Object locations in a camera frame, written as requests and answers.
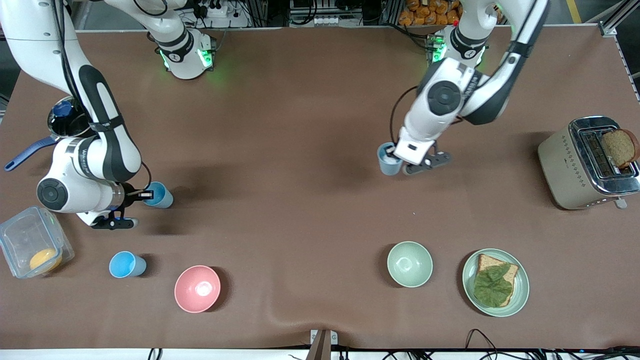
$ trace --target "bread slice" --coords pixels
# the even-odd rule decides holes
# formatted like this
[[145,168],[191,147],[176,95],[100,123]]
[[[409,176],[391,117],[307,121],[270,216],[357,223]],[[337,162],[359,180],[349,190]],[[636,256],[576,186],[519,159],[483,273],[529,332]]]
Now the bread slice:
[[[480,256],[478,257],[478,270],[476,274],[488,268],[489,266],[502,265],[505,263],[506,261],[492,258],[489,255],[480,254]],[[515,283],[516,273],[518,272],[518,269],[519,269],[518,265],[511,264],[511,267],[509,267],[509,271],[507,271],[507,273],[504,274],[504,276],[502,277],[503,279],[507,280],[507,282],[511,283],[511,286],[513,287],[513,289],[515,289],[514,283]],[[499,307],[507,306],[509,304],[509,301],[511,301],[512,296],[513,296],[513,290],[511,290],[511,293],[509,294],[509,297],[507,298],[507,300],[505,300]]]
[[618,168],[626,168],[640,157],[640,143],[629,130],[618,129],[602,135],[602,145]]

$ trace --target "blue cup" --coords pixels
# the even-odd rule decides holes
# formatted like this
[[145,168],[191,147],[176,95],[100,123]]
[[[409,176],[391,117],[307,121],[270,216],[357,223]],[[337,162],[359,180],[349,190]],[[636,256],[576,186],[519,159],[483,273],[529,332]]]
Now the blue cup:
[[115,254],[109,262],[111,276],[121,279],[123,277],[139,276],[147,269],[147,262],[129,251],[121,251]]
[[143,202],[145,204],[160,209],[166,209],[173,204],[173,195],[162,183],[154,181],[149,184],[147,190],[153,190],[154,198],[151,200],[144,200]]
[[389,156],[386,150],[394,146],[392,142],[385,142],[384,144],[378,147],[378,163],[380,164],[380,171],[382,174],[388,176],[394,176],[400,172],[402,168],[402,160],[399,158],[395,158],[393,156]]

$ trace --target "green leafy vegetable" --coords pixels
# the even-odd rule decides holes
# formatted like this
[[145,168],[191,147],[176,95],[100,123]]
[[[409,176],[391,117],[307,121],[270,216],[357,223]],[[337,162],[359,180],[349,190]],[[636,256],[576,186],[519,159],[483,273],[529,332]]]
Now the green leafy vegetable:
[[503,278],[511,268],[511,264],[489,266],[480,271],[474,280],[474,296],[488,306],[499,307],[513,291],[513,285]]

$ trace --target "brown table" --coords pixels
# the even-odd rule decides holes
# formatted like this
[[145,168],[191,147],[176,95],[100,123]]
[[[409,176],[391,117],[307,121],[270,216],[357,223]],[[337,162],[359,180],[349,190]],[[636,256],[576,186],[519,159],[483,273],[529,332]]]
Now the brown table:
[[[486,70],[508,38],[493,33]],[[616,43],[596,27],[545,28],[502,118],[447,130],[440,146],[454,161],[414,177],[382,175],[375,157],[391,106],[426,68],[393,29],[230,32],[215,71],[192,81],[165,72],[141,33],[80,39],[175,205],[129,208],[140,219],[131,231],[59,215],[76,258],[41,279],[0,266],[0,347],[282,347],[316,328],[366,348],[459,348],[474,327],[499,347],[639,342],[640,197],[625,211],[561,211],[536,156],[577,117],[640,131]],[[0,127],[2,163],[47,134],[45,114],[62,96],[20,76]],[[0,221],[38,204],[50,157],[0,174]],[[145,181],[142,171],[132,182]],[[387,251],[404,240],[433,255],[420,288],[386,274]],[[487,247],[529,274],[515,316],[482,315],[463,294],[464,260]],[[110,277],[120,250],[145,254],[148,272]],[[196,264],[213,266],[225,290],[211,312],[191,315],[173,285]]]

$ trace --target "pink bowl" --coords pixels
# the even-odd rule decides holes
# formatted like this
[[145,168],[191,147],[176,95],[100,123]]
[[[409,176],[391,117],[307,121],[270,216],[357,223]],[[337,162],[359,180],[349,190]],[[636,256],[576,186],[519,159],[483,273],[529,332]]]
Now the pink bowl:
[[188,313],[201,313],[209,309],[220,296],[220,278],[204,265],[196,265],[183,271],[175,282],[175,301]]

